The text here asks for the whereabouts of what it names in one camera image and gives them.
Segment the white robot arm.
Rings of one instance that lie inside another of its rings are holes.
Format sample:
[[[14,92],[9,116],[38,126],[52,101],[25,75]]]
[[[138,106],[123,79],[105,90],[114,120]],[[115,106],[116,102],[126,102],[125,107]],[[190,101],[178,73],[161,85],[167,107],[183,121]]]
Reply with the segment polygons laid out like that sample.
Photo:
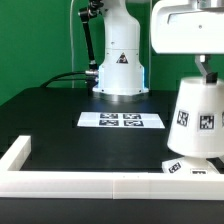
[[[135,96],[148,92],[139,61],[140,24],[126,4],[150,1],[103,0],[105,58],[95,93]],[[158,53],[224,53],[224,0],[159,0],[151,13],[150,39]]]

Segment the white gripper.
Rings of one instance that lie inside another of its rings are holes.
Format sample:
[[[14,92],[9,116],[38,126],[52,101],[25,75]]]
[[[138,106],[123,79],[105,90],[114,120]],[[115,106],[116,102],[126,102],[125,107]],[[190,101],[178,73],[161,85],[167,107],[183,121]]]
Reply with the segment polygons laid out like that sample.
[[[151,42],[157,53],[204,54],[195,64],[206,84],[216,84],[208,54],[224,54],[224,0],[160,0],[151,14]]]

